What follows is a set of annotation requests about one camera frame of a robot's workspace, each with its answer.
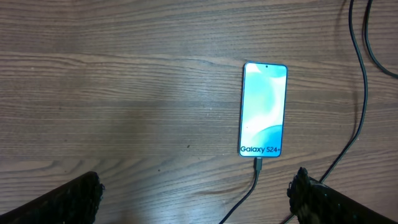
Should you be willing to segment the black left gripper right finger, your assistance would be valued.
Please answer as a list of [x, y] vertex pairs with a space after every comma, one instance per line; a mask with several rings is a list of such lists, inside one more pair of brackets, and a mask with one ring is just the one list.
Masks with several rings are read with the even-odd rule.
[[308, 176], [303, 167], [289, 183], [287, 196], [300, 224], [396, 224]]

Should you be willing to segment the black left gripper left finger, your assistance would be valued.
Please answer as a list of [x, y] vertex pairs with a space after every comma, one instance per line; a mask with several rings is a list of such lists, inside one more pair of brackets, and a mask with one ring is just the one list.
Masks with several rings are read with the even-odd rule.
[[1, 215], [1, 224], [93, 224], [104, 191], [96, 172], [87, 172]]

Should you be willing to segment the blue smartphone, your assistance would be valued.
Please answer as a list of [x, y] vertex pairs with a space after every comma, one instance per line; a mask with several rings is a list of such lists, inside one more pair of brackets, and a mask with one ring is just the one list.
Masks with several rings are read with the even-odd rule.
[[282, 153], [288, 68], [247, 62], [243, 67], [238, 152], [242, 157]]

